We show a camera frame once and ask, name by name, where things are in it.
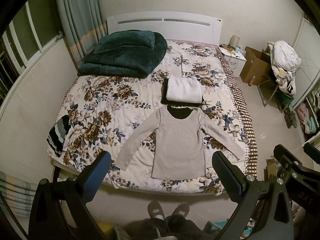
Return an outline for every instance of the headboard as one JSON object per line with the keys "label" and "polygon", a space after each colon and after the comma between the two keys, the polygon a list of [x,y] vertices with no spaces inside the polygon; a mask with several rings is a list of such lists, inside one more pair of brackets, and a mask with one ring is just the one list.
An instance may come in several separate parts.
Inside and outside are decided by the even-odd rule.
{"label": "headboard", "polygon": [[109,34],[125,30],[150,30],[166,40],[219,45],[222,20],[185,12],[135,12],[107,17]]}

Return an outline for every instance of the bottle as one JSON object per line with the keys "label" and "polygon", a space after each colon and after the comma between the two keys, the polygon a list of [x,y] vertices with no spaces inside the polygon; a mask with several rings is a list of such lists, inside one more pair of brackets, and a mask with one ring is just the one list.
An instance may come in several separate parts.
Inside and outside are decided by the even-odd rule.
{"label": "bottle", "polygon": [[254,81],[254,79],[255,79],[256,77],[255,76],[253,76],[251,79],[250,79],[250,81],[249,81],[249,83],[248,83],[248,86],[249,87],[251,87],[252,86],[252,84],[253,84],[253,81]]}

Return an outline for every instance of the beige shirt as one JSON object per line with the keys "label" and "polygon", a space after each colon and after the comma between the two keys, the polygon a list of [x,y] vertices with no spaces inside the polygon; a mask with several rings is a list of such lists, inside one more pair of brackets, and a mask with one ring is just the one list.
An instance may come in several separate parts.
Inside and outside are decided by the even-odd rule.
{"label": "beige shirt", "polygon": [[223,144],[237,159],[245,153],[222,127],[196,109],[185,119],[173,117],[167,106],[154,111],[124,143],[116,166],[126,170],[140,144],[156,130],[156,152],[152,177],[156,179],[195,179],[206,174],[202,131]]}

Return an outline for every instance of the mattress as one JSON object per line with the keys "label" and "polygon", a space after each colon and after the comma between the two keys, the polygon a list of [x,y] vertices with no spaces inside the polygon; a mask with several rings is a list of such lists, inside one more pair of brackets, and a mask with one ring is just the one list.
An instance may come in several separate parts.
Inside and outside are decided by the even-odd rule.
{"label": "mattress", "polygon": [[152,193],[220,195],[223,185],[213,168],[207,174],[188,180],[161,180],[151,177],[155,154],[155,133],[140,145],[126,171],[115,166],[124,142],[148,116],[162,107],[162,84],[170,75],[195,76],[202,87],[202,111],[222,126],[245,156],[236,160],[214,138],[205,134],[205,158],[222,150],[231,163],[245,174],[256,176],[257,147],[252,119],[242,92],[221,52],[214,46],[168,41],[162,62],[145,79],[105,76],[78,77],[66,92],[57,120],[68,114],[72,127],[67,135],[68,148],[58,157],[48,147],[47,155],[60,166],[81,172],[101,151],[111,154],[112,164],[104,183]]}

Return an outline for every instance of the white folded garment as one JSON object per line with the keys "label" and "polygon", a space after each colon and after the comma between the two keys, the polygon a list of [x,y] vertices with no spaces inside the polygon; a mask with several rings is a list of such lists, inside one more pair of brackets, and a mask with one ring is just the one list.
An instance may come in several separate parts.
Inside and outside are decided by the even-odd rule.
{"label": "white folded garment", "polygon": [[196,77],[181,78],[171,75],[166,97],[170,101],[200,104],[202,102],[201,85]]}

